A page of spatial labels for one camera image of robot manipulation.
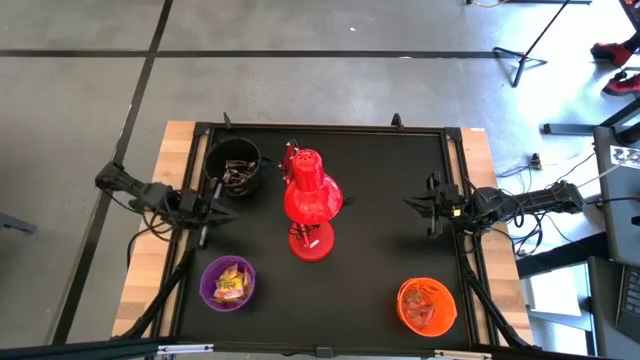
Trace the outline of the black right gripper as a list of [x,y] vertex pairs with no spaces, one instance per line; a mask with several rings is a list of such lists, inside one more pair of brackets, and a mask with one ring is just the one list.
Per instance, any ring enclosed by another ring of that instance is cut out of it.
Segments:
[[432,173],[426,185],[428,196],[406,197],[404,202],[422,218],[430,218],[427,235],[437,238],[443,233],[441,218],[451,223],[456,234],[467,234],[469,198],[459,192],[456,184],[444,183],[440,172]]

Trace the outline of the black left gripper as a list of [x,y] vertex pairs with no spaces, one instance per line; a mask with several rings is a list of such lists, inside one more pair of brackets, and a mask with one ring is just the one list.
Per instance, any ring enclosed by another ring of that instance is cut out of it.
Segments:
[[206,218],[209,214],[211,216],[208,220],[210,226],[227,224],[239,217],[232,209],[224,207],[218,201],[213,201],[219,198],[220,192],[221,182],[218,178],[213,178],[205,182],[202,194],[193,189],[183,190],[180,194],[177,226],[181,229],[199,230],[197,245],[201,249],[205,248],[206,236],[208,235]]

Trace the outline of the brown chocolate candy bar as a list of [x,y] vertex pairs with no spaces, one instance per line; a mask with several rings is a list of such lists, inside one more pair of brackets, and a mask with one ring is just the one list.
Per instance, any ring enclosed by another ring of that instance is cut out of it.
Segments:
[[247,171],[239,171],[228,169],[223,175],[223,181],[227,186],[238,186],[247,181],[251,173]]

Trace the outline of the black jack-o-lantern bucket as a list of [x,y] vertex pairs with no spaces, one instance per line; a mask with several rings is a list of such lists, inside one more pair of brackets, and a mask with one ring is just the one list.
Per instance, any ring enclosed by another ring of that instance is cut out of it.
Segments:
[[[251,171],[246,182],[238,186],[227,186],[223,181],[227,160],[244,160],[255,162],[256,168]],[[205,173],[209,179],[218,178],[221,190],[232,197],[243,197],[254,193],[262,181],[262,171],[273,165],[273,161],[265,157],[258,146],[244,137],[227,137],[215,142],[205,158]]]

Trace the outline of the purple plastic bucket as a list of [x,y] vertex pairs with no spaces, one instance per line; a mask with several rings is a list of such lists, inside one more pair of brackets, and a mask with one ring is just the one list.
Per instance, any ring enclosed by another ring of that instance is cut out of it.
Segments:
[[[240,298],[230,302],[218,302],[213,298],[213,294],[216,289],[216,281],[226,268],[234,264],[237,264],[238,269],[242,272],[244,272],[245,268],[250,269],[254,280],[253,292],[246,300],[242,300]],[[244,304],[246,304],[251,299],[255,288],[256,272],[254,267],[247,260],[239,256],[222,256],[209,264],[203,272],[200,281],[199,293],[205,303],[212,309],[219,312],[231,312],[241,308]]]

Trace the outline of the red desk lamp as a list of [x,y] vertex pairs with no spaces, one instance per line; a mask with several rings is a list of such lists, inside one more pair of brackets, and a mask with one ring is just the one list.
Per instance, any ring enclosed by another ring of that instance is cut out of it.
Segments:
[[303,261],[319,262],[333,250],[335,232],[330,221],[341,211],[345,197],[325,172],[316,150],[301,148],[294,139],[285,147],[279,168],[285,182],[284,210],[292,221],[289,248]]

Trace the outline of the orange candy clear wrapper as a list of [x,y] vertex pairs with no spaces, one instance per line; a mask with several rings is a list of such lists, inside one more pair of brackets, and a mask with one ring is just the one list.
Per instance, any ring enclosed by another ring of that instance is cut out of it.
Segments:
[[434,304],[424,288],[412,287],[402,296],[401,311],[409,323],[424,327],[433,316]]

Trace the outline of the orange plastic bucket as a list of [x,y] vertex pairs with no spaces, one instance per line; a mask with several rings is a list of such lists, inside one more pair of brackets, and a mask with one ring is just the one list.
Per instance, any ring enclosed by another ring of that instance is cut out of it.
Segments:
[[[424,288],[434,304],[433,316],[424,327],[416,327],[409,323],[401,311],[402,296],[412,287]],[[428,277],[411,278],[401,285],[396,296],[396,312],[400,321],[411,331],[431,338],[447,333],[457,318],[456,303],[449,289],[441,282]]]

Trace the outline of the black tripod stand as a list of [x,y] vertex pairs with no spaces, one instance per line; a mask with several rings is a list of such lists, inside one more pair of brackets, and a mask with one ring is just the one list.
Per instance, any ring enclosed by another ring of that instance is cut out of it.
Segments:
[[545,65],[545,64],[547,64],[546,60],[538,59],[538,58],[532,58],[531,57],[531,53],[533,52],[533,50],[536,48],[536,46],[538,45],[540,40],[546,35],[548,30],[555,23],[557,18],[560,16],[560,14],[569,5],[569,3],[571,1],[572,0],[561,0],[561,7],[557,10],[557,12],[553,15],[553,17],[549,20],[549,22],[546,24],[546,26],[541,30],[541,32],[537,35],[535,40],[531,43],[531,45],[524,52],[513,51],[513,50],[509,50],[509,49],[506,49],[506,48],[503,48],[503,47],[499,47],[499,46],[496,46],[496,47],[494,47],[492,49],[492,51],[493,51],[493,53],[495,55],[509,55],[509,56],[513,57],[517,61],[516,72],[513,75],[512,79],[510,80],[510,84],[511,84],[512,88],[517,88],[518,85],[520,84],[520,80],[521,80],[522,74],[523,74],[523,72],[524,72],[524,70],[526,68],[526,65],[529,62],[535,62],[537,65]]

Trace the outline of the grey desk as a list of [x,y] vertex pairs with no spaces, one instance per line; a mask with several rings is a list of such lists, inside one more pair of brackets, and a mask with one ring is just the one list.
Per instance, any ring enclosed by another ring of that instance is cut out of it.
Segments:
[[640,268],[640,170],[613,166],[609,150],[611,145],[640,149],[640,142],[619,145],[606,127],[597,127],[593,137],[610,256]]

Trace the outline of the dark metal floor foot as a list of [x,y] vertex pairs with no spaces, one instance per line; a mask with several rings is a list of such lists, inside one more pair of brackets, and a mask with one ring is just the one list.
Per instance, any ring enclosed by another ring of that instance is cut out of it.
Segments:
[[13,229],[24,233],[34,233],[37,230],[37,226],[0,212],[0,229]]

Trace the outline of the white printed marker sheet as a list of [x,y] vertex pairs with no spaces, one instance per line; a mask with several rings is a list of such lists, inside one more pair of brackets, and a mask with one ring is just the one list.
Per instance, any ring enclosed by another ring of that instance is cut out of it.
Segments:
[[640,149],[611,145],[609,150],[613,166],[640,170]]

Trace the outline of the dark laptop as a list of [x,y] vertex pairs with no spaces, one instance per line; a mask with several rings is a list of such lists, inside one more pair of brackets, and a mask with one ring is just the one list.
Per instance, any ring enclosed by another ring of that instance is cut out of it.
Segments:
[[616,328],[640,343],[640,268],[622,268]]

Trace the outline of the person's foot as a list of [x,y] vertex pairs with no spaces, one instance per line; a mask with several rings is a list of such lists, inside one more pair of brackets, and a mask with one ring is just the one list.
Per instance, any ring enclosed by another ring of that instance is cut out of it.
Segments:
[[609,60],[617,67],[625,65],[633,54],[622,43],[596,43],[590,52],[595,59]]
[[640,73],[631,77],[618,74],[607,82],[602,91],[611,96],[640,96]]

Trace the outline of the silver frame bracket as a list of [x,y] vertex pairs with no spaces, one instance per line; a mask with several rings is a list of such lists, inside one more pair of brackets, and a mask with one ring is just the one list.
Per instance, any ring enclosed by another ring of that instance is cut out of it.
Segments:
[[435,350],[434,358],[446,360],[493,360],[493,356],[490,353],[457,350]]
[[159,345],[157,355],[179,355],[179,354],[198,354],[210,353],[214,351],[213,344],[173,344]]

